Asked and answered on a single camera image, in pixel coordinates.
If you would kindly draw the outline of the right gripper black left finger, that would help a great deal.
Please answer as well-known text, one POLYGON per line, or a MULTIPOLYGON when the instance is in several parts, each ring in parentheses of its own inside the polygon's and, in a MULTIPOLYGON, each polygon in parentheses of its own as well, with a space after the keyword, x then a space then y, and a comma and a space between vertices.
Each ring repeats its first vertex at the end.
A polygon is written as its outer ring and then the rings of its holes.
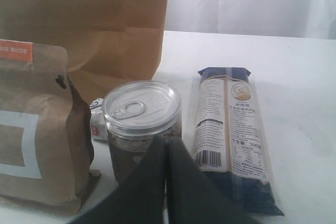
POLYGON ((71 223, 163 223, 165 166, 166 142, 155 136, 127 179, 71 223))

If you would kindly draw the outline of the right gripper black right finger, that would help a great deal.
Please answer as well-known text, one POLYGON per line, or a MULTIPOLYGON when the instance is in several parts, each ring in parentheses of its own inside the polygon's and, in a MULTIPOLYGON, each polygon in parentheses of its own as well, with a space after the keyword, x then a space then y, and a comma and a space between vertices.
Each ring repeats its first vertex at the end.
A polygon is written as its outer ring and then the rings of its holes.
POLYGON ((249 223, 249 215, 199 170, 177 137, 167 144, 166 185, 169 223, 249 223))

